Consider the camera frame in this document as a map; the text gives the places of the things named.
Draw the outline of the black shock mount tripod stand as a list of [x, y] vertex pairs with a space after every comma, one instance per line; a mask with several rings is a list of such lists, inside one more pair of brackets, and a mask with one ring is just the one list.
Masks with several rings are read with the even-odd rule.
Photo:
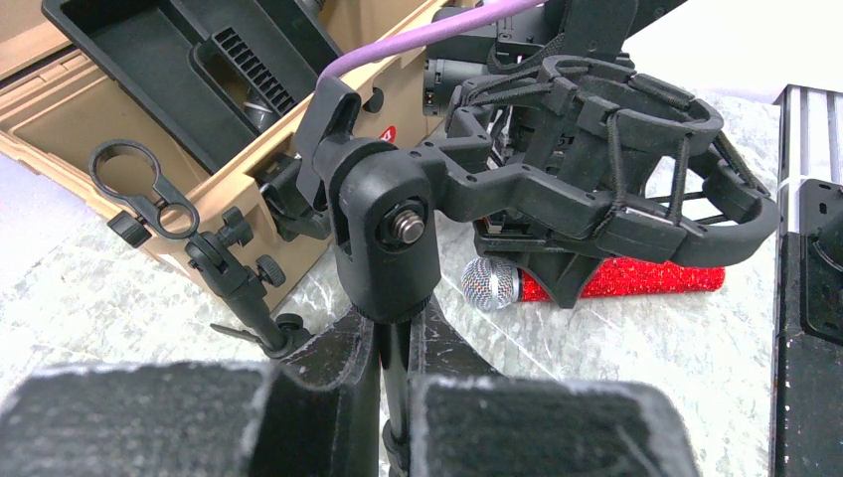
[[360, 95], [324, 77], [295, 133], [298, 189], [327, 215], [340, 282], [374, 328], [390, 413], [383, 441], [394, 476], [413, 476], [410, 335], [436, 301], [437, 215], [473, 223], [514, 212], [583, 255], [708, 268], [748, 259], [777, 227], [776, 204], [724, 134], [722, 116], [638, 73], [626, 86], [600, 86], [608, 99], [591, 99], [574, 115], [574, 129], [595, 132], [596, 118], [617, 107], [619, 164], [601, 157], [577, 164], [552, 151], [542, 154], [551, 165], [493, 164], [491, 132], [502, 106], [546, 107], [550, 123], [566, 122], [578, 86], [557, 75], [554, 63], [569, 61], [547, 58], [543, 84], [537, 73], [467, 80], [453, 93], [446, 137], [410, 149], [355, 136]]

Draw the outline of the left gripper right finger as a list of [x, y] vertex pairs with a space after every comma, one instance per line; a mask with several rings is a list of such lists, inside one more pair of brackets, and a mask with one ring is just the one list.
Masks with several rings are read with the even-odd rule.
[[659, 389], [502, 375], [436, 301], [410, 335], [413, 476], [695, 476], [683, 420]]

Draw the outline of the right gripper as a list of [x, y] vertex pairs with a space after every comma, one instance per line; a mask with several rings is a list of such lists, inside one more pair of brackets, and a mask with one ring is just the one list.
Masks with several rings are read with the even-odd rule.
[[539, 75], [545, 83], [547, 58], [564, 56], [567, 64], [554, 63], [554, 72], [578, 86], [571, 103], [571, 114], [563, 125], [550, 123], [547, 108], [502, 106], [492, 127], [494, 145], [490, 161], [504, 165], [526, 159], [530, 165], [551, 165], [544, 152], [562, 152], [577, 164], [589, 164], [597, 157], [614, 165], [620, 163], [621, 145], [614, 114], [605, 111], [593, 122], [595, 132], [574, 129], [576, 113], [583, 112], [591, 99], [608, 99], [600, 86], [626, 86], [634, 77], [634, 62], [621, 50], [627, 37], [675, 9], [679, 1], [547, 1], [540, 9], [542, 28], [553, 37], [536, 51], [515, 48], [507, 40], [497, 40], [487, 57], [488, 71], [513, 81]]

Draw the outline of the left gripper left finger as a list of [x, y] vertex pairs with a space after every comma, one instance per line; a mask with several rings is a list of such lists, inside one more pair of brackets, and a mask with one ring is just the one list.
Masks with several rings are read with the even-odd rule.
[[5, 476], [374, 476], [379, 371], [348, 313], [279, 361], [72, 364], [1, 407]]

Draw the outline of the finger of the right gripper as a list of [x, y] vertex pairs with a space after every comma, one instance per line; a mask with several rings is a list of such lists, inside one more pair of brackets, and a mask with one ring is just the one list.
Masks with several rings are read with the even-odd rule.
[[529, 278], [562, 309], [572, 309], [605, 256], [583, 255], [570, 241], [526, 217], [486, 217], [472, 223], [478, 259], [471, 291], [478, 308], [497, 310], [526, 298]]

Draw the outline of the red glitter microphone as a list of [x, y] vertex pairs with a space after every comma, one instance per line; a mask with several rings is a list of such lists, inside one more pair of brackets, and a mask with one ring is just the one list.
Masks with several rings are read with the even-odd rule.
[[[722, 267], [700, 268], [671, 262], [609, 258], [587, 281], [580, 298], [714, 292], [725, 281]], [[461, 275], [463, 296], [475, 308], [495, 311], [517, 302], [550, 302], [546, 289], [525, 270], [499, 258], [471, 260]]]

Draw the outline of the tan plastic case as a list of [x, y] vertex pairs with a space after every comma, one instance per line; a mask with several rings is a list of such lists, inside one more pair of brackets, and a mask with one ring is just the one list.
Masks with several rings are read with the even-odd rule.
[[428, 23], [437, 1], [5, 1], [1, 149], [105, 219], [119, 206], [88, 172], [112, 139], [149, 148], [215, 231], [238, 208], [243, 263], [273, 257], [276, 306], [326, 250], [289, 234], [260, 186], [294, 152], [319, 73], [343, 53]]

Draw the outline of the black tray insert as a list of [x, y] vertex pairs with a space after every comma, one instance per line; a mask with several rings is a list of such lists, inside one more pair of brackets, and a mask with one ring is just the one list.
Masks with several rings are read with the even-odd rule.
[[300, 1], [45, 1], [42, 12], [210, 174], [262, 133], [225, 80], [284, 117], [342, 53]]

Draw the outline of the small black tripod stand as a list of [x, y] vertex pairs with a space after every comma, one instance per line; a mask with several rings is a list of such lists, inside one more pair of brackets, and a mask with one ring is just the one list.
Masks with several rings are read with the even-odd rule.
[[[107, 186], [98, 169], [118, 156], [135, 156], [153, 171], [152, 201], [143, 194], [122, 194]], [[234, 244], [244, 246], [253, 239], [253, 231], [242, 212], [231, 207], [223, 213], [224, 225], [217, 232], [200, 232], [200, 215], [193, 204], [165, 178], [158, 159], [144, 145], [124, 139], [109, 140], [93, 149], [88, 171], [99, 191], [113, 202], [126, 206], [107, 225], [126, 243], [140, 247], [152, 232], [170, 240], [184, 240], [188, 265], [205, 280], [210, 290], [231, 309], [243, 329], [219, 324], [211, 328], [221, 334], [258, 345], [271, 359], [291, 355], [309, 341], [313, 334], [301, 316], [282, 313], [272, 317], [263, 298], [269, 284], [278, 287], [286, 276], [274, 258], [265, 254], [256, 259], [256, 268], [242, 264], [231, 252]]]

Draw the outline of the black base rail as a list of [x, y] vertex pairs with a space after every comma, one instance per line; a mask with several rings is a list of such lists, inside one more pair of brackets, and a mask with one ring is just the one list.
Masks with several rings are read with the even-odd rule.
[[842, 473], [842, 94], [780, 94], [770, 473]]

